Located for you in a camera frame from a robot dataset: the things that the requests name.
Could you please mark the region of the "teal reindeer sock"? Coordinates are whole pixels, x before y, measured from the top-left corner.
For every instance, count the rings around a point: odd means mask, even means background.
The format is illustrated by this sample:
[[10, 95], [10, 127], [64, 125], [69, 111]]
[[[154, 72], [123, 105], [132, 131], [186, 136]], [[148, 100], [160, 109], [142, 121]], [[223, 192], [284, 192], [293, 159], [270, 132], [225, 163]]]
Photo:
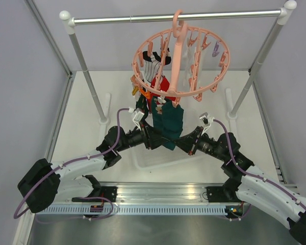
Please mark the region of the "teal reindeer sock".
[[167, 126], [167, 120], [171, 116], [171, 109], [173, 108], [172, 102], [166, 99], [164, 104], [159, 103], [157, 97], [153, 97], [151, 100], [151, 113], [153, 126], [157, 130], [163, 132]]

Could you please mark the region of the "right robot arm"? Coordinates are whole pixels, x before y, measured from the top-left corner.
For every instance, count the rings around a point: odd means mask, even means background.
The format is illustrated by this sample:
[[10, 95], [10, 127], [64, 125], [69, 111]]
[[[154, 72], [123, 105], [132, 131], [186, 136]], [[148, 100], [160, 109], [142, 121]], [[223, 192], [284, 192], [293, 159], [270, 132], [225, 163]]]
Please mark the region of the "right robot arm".
[[189, 155], [200, 151], [223, 161], [221, 168], [228, 176], [223, 197], [257, 207], [285, 226], [298, 243], [306, 244], [306, 198], [269, 177], [240, 153], [233, 133], [225, 132], [215, 140], [201, 131], [197, 127], [174, 143]]

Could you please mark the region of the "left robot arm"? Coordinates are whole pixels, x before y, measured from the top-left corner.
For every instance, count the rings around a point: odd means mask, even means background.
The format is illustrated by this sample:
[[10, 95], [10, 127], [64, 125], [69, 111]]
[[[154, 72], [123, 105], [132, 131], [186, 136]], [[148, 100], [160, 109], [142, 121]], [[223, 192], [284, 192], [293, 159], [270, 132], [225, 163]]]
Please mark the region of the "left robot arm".
[[182, 131], [182, 127], [157, 129], [147, 122], [128, 132], [122, 127], [113, 126], [101, 145], [83, 156], [56, 163], [49, 163], [45, 158], [39, 159], [17, 185], [23, 197], [22, 203], [32, 213], [43, 211], [62, 193], [62, 183], [92, 171], [112, 167], [121, 159], [121, 151], [140, 144], [149, 150], [162, 145], [173, 150], [174, 141], [180, 137]]

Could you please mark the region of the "teal sock front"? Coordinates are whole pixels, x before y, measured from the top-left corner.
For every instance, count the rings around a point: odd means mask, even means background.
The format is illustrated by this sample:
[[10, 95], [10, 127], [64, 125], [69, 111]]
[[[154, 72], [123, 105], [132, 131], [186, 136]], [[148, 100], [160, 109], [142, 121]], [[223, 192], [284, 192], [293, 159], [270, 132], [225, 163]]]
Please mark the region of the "teal sock front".
[[178, 139], [183, 131], [184, 110], [180, 105], [173, 106], [171, 100], [162, 106], [162, 135], [170, 139], [163, 146], [171, 151], [176, 147], [172, 140]]

